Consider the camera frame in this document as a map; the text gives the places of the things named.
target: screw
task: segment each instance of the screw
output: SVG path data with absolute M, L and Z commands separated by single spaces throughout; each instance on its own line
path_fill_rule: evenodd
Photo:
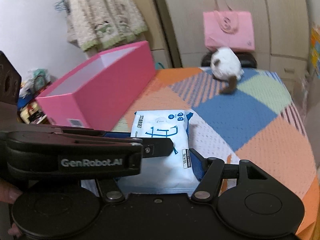
M 155 203 L 162 203 L 163 200 L 162 200 L 161 198 L 156 198 L 156 199 L 154 200 L 154 202 L 155 202 Z
M 209 192 L 207 192 L 207 191 L 197 191 L 196 193 L 195 193 L 195 197 L 197 198 L 197 199 L 207 199 L 207 198 L 209 198 L 210 197 L 210 193 Z
M 109 191 L 107 193 L 107 198 L 110 200 L 119 199 L 122 197 L 122 193 L 120 191 Z

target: drawer handle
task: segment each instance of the drawer handle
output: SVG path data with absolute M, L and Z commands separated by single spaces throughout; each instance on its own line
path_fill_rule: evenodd
M 284 68 L 284 72 L 288 74 L 294 74 L 295 70 L 290 68 Z

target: cat's white fur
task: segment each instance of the cat's white fur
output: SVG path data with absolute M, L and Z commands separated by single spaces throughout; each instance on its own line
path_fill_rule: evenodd
M 228 47 L 221 47 L 212 54 L 211 69 L 216 78 L 224 81 L 228 81 L 231 76 L 236 76 L 239 81 L 244 73 L 238 57 Z

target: human hand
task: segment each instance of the human hand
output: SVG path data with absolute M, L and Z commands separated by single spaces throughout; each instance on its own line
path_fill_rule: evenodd
M 0 179 L 0 201 L 8 204 L 13 204 L 16 199 L 22 194 L 14 185 Z M 8 234 L 11 236 L 20 237 L 22 233 L 19 231 L 16 224 L 8 230 Z

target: striped patch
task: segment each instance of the striped patch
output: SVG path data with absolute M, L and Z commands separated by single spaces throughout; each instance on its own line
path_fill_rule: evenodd
M 289 124 L 294 126 L 303 136 L 306 136 L 306 130 L 304 128 L 303 122 L 300 118 L 296 106 L 291 103 L 280 113 L 281 117 L 285 119 Z
M 218 95 L 226 85 L 226 82 L 217 81 L 212 75 L 201 72 L 169 87 L 191 107 L 197 107 Z
M 258 70 L 259 74 L 262 76 L 268 76 L 273 78 L 274 80 L 277 80 L 278 82 L 280 82 L 281 84 L 283 84 L 281 78 L 278 76 L 278 74 L 276 72 L 270 72 L 268 70 Z

